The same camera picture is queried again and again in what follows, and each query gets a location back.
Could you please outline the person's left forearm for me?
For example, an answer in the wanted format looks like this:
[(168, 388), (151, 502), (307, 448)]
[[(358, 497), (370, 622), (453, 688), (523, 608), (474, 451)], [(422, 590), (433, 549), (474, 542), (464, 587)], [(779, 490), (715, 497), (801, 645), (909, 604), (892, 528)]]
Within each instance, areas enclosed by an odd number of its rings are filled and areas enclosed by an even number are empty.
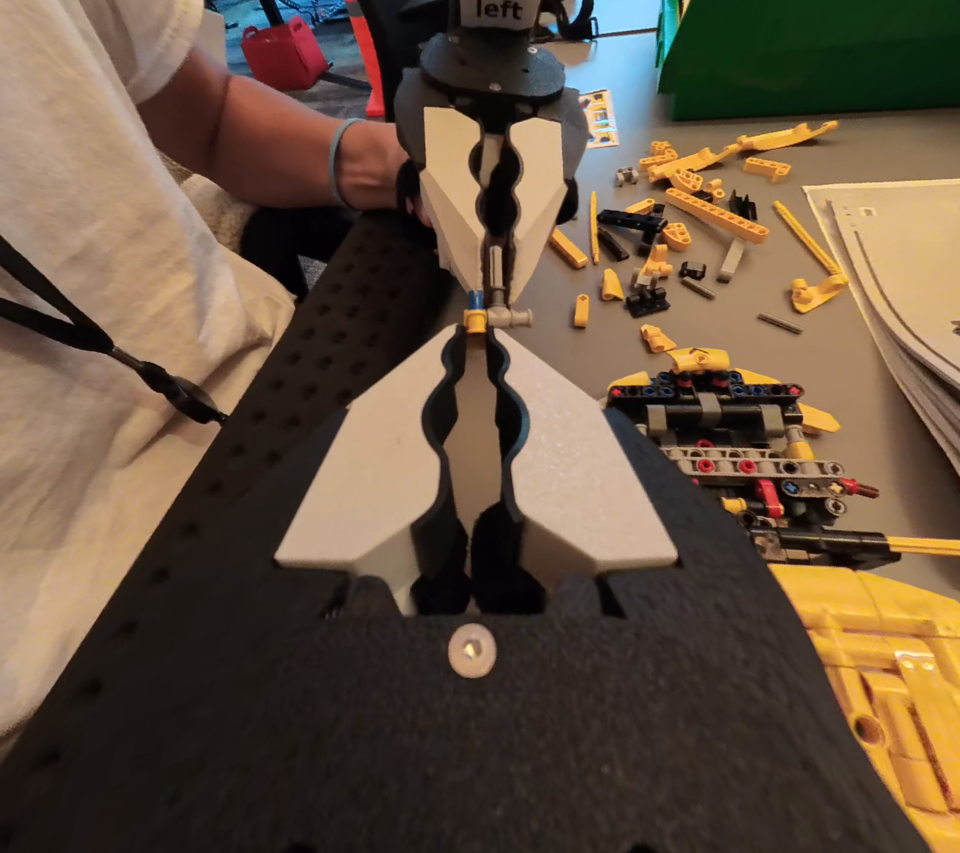
[(235, 199), (280, 209), (348, 204), (345, 187), (334, 196), (330, 162), (340, 123), (229, 72), (198, 46), (137, 112), (160, 152)]

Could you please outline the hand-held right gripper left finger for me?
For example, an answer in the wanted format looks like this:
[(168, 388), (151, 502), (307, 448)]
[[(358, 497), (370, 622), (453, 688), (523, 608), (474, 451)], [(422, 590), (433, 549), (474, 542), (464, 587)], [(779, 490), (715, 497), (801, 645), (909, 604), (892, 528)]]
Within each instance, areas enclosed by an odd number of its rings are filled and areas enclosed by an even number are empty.
[(404, 612), (466, 610), (467, 534), (444, 442), (467, 334), (445, 327), (351, 402), (274, 560), (384, 581)]

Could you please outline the green plastic bin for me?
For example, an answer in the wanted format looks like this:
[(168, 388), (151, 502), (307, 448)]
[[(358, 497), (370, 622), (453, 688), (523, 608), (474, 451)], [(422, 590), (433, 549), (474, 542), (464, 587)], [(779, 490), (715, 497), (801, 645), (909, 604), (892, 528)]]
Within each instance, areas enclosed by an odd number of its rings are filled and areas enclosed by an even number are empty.
[(661, 0), (674, 120), (958, 106), (959, 0)]

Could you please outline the pile of loose toy bricks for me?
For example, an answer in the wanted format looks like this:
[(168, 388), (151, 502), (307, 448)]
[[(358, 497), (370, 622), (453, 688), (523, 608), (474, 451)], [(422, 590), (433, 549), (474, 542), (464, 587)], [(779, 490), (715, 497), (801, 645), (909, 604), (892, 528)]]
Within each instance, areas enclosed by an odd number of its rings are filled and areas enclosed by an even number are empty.
[[(757, 205), (749, 193), (738, 194), (735, 189), (727, 193), (722, 178), (706, 181), (702, 171), (709, 172), (728, 159), (742, 156), (744, 174), (761, 176), (771, 185), (779, 185), (789, 177), (792, 166), (780, 159), (772, 160), (766, 154), (816, 142), (837, 127), (837, 119), (829, 119), (817, 127), (804, 121), (787, 129), (741, 135), (719, 151), (704, 147), (682, 157), (668, 140), (652, 141), (652, 154), (636, 166), (619, 167), (615, 183), (617, 187), (640, 185), (644, 176), (650, 185), (664, 181), (668, 187), (663, 200), (649, 197), (622, 210), (599, 209), (594, 192), (589, 200), (588, 219), (592, 261), (598, 263), (601, 246), (606, 247), (610, 255), (622, 254), (620, 259), (627, 259), (626, 248), (619, 245), (611, 230), (636, 233), (639, 236), (636, 255), (644, 257), (644, 262), (633, 273), (635, 292), (630, 294), (625, 306), (635, 310), (632, 315), (637, 318), (668, 309), (665, 300), (655, 297), (663, 292), (655, 283), (666, 280), (673, 271), (669, 253), (687, 252), (692, 243), (686, 223), (665, 216), (669, 207), (729, 237), (726, 259), (716, 275), (717, 283), (728, 284), (736, 274), (746, 247), (762, 247), (771, 231), (760, 223)], [(816, 284), (803, 278), (793, 280), (786, 290), (787, 305), (795, 314), (805, 316), (831, 302), (849, 287), (850, 279), (844, 273), (845, 276), (834, 276), (825, 271), (822, 281)]]

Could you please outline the toy car chassis model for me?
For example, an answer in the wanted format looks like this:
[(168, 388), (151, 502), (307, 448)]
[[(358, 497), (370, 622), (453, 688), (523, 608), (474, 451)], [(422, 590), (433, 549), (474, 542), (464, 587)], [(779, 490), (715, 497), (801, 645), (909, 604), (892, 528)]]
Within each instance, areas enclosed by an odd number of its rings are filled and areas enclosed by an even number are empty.
[(819, 656), (847, 726), (932, 851), (959, 850), (958, 601), (875, 574), (904, 555), (958, 557), (958, 541), (836, 526), (880, 497), (810, 437), (839, 432), (795, 381), (710, 348), (613, 380), (626, 415), (709, 495), (772, 572)]

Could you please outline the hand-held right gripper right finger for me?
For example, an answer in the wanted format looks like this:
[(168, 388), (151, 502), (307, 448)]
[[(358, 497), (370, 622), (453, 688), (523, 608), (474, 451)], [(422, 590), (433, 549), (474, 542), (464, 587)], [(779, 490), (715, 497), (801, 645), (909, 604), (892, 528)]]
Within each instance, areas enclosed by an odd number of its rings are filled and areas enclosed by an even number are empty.
[(669, 568), (678, 549), (609, 410), (506, 331), (486, 334), (499, 498), (474, 524), (474, 602), (538, 614), (573, 581)]

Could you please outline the thin wristband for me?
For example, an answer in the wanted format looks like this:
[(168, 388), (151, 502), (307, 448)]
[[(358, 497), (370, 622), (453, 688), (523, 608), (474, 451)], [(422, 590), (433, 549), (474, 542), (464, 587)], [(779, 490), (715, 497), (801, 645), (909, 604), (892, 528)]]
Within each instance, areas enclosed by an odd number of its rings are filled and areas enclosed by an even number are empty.
[(338, 162), (340, 155), (340, 148), (342, 141), (347, 134), (347, 132), (354, 127), (362, 123), (363, 120), (359, 116), (351, 116), (348, 118), (342, 119), (337, 127), (335, 128), (329, 144), (328, 156), (327, 156), (327, 175), (329, 181), (329, 190), (331, 197), (336, 201), (336, 204), (344, 209), (354, 210), (356, 209), (354, 205), (348, 202), (342, 195), (342, 190), (339, 186), (338, 180)]

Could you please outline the open instruction booklet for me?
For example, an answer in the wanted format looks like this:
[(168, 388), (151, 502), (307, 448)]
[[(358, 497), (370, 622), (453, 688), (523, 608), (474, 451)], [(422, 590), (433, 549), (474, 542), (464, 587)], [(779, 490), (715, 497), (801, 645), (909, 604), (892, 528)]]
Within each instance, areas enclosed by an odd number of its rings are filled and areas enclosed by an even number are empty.
[(804, 186), (873, 342), (959, 470), (959, 180)]

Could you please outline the person's left hand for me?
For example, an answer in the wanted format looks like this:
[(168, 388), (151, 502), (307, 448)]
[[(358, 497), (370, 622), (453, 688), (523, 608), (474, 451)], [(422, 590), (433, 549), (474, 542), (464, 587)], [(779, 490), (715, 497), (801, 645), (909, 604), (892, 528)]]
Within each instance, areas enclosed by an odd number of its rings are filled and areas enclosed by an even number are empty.
[(407, 196), (399, 187), (409, 163), (394, 123), (363, 119), (342, 139), (338, 162), (342, 196), (356, 211), (398, 209), (431, 227), (419, 195)]

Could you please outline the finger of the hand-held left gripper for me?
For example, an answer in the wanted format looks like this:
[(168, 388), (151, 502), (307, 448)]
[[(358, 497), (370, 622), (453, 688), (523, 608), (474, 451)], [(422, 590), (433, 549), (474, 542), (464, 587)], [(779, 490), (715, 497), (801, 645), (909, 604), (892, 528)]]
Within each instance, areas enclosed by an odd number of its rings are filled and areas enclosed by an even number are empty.
[(467, 292), (484, 289), (486, 229), (477, 214), (481, 186), (471, 155), (481, 145), (479, 122), (452, 107), (423, 109), (425, 167), (421, 198), (437, 239), (439, 265)]
[(517, 158), (519, 175), (498, 207), (494, 206), (494, 189), (488, 190), (487, 225), (497, 223), (494, 214), (500, 216), (500, 233), (490, 233), (490, 237), (505, 249), (506, 302), (514, 306), (536, 270), (567, 196), (562, 125), (538, 116), (515, 122), (508, 129), (504, 148)]

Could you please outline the thin yellow rod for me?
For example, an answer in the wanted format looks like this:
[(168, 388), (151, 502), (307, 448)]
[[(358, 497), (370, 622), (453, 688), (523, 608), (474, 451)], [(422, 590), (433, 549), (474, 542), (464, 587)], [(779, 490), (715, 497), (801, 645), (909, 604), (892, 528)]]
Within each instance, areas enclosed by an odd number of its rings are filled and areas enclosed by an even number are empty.
[(781, 201), (775, 200), (773, 203), (774, 211), (804, 246), (810, 255), (820, 264), (820, 266), (829, 275), (845, 276), (844, 270), (839, 263), (817, 242), (810, 232), (800, 223), (797, 217)]

